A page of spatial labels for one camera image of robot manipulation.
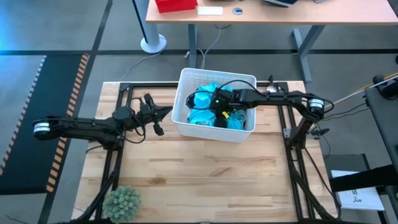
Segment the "desk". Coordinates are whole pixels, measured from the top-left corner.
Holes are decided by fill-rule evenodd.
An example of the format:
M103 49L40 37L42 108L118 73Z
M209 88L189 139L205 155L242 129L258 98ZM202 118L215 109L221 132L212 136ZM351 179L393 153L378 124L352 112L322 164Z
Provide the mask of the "desk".
M288 82L288 86L290 91L305 91L303 82ZM119 82L103 84L96 118L111 116L118 91ZM150 93L156 104L172 106L175 91L135 88L133 96ZM133 101L132 107L137 109L138 102ZM300 119L297 111L294 115ZM131 185L142 195L142 207L134 222L297 221L276 106L257 107L256 129L240 144L181 136L171 113L161 126L164 136L157 136L148 125L143 143L127 142L124 147L119 184ZM132 133L127 137L138 140ZM326 180L318 141L308 139L307 148ZM98 193L105 157L102 149L87 154L76 208L84 210ZM304 162L311 191L335 215L333 199L306 155ZM306 214L303 193L300 196ZM81 211L74 210L72 218L79 215Z
M325 25L394 25L398 18L387 0L327 0L314 3L313 0L298 0L292 7L273 6L262 0L213 2L198 0L199 6L222 6L222 16L198 16L197 10L159 14L154 0L149 1L148 23L188 24L190 44L190 67L197 59L197 36L195 24L280 24L313 25L303 40L298 29L292 35L305 82L311 81L307 54L321 34ZM243 14L237 16L232 10L240 7Z

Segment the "succulent plant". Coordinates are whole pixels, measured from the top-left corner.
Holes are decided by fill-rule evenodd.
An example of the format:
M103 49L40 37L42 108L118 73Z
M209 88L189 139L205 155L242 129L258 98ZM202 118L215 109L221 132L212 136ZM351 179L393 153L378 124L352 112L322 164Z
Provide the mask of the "succulent plant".
M120 186L112 191L103 203L106 217L114 223L132 220L136 217L141 196L131 186Z

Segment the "white paper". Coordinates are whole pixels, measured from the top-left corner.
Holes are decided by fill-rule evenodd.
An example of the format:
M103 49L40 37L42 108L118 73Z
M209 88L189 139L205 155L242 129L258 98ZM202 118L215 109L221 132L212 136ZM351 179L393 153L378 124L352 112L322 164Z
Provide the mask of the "white paper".
M198 15L200 16L222 16L224 14L224 8L222 7L198 7Z
M332 170L332 177L356 174L355 171ZM338 192L341 208L384 211L384 206L375 187Z

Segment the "yellow cable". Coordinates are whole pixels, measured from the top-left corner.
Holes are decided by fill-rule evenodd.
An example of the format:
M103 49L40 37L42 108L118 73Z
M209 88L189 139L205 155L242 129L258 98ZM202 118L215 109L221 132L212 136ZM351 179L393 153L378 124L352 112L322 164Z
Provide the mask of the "yellow cable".
M387 79L389 79L389 78L396 77L396 76L398 76L398 72L397 72L397 73L394 73L394 74L392 74L392 75L389 75L389 76L387 76L387 77L385 77L385 78L383 78L383 80L387 80ZM366 89L366 88L369 88L370 86L373 86L373 85L374 85L373 83L368 84L368 85L366 85L366 86L364 86L364 87L362 87L362 88L356 90L355 92L359 92L359 91L364 90L364 89Z

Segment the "blue cloth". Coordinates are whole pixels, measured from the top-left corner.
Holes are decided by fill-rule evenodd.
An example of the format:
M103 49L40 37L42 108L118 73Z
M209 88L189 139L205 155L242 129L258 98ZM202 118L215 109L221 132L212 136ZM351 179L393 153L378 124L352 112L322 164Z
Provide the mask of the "blue cloth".
M217 83L210 83L205 86L199 86L197 91L209 91L214 92L217 88ZM233 91L232 87L224 86L223 90ZM195 108L208 108L211 102L211 93L196 93L193 102L195 103ZM188 117L188 123L199 124L204 126L214 126L216 116L210 110L196 110L191 109L191 113ZM243 124L246 120L246 112L243 110L235 111L229 115L227 118L228 129L243 130Z

